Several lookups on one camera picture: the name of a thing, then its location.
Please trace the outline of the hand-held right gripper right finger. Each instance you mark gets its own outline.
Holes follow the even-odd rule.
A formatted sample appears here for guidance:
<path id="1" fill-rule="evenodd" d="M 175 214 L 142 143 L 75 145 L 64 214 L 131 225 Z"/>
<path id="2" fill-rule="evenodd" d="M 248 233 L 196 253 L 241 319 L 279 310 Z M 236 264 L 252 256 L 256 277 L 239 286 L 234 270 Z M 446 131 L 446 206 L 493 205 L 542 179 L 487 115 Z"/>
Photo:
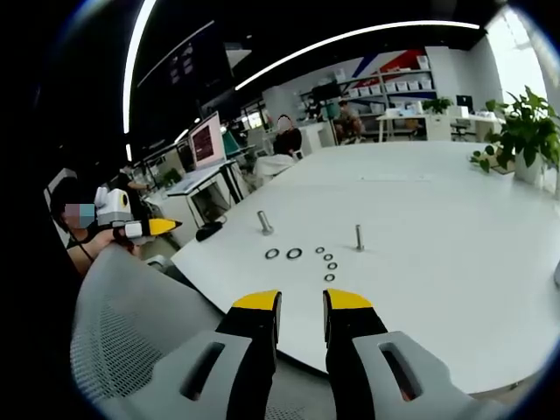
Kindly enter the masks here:
<path id="1" fill-rule="evenodd" d="M 363 296 L 323 292 L 325 366 L 338 419 L 502 419 L 493 400 L 457 388 L 449 368 L 403 332 L 390 332 Z"/>

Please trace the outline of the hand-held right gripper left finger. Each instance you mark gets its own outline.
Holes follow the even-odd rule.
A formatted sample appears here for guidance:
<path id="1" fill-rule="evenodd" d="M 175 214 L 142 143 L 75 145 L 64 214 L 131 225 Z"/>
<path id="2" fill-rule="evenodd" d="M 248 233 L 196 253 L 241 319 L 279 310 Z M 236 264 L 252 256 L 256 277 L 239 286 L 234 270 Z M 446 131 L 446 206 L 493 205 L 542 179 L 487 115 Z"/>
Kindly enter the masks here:
<path id="1" fill-rule="evenodd" d="M 159 360 L 147 385 L 105 402 L 107 419 L 263 419 L 277 368 L 282 294 L 235 301 L 213 331 Z"/>

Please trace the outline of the person's left hand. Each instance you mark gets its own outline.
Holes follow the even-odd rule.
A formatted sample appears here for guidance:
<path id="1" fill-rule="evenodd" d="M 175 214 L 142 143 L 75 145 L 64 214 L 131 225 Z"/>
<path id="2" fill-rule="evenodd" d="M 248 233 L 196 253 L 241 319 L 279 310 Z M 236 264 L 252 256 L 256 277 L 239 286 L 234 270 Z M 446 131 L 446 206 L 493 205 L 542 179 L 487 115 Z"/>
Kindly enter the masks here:
<path id="1" fill-rule="evenodd" d="M 89 243 L 88 249 L 92 257 L 97 257 L 107 246 L 118 244 L 133 256 L 139 257 L 140 247 L 123 237 L 122 229 L 106 229 L 100 231 Z"/>

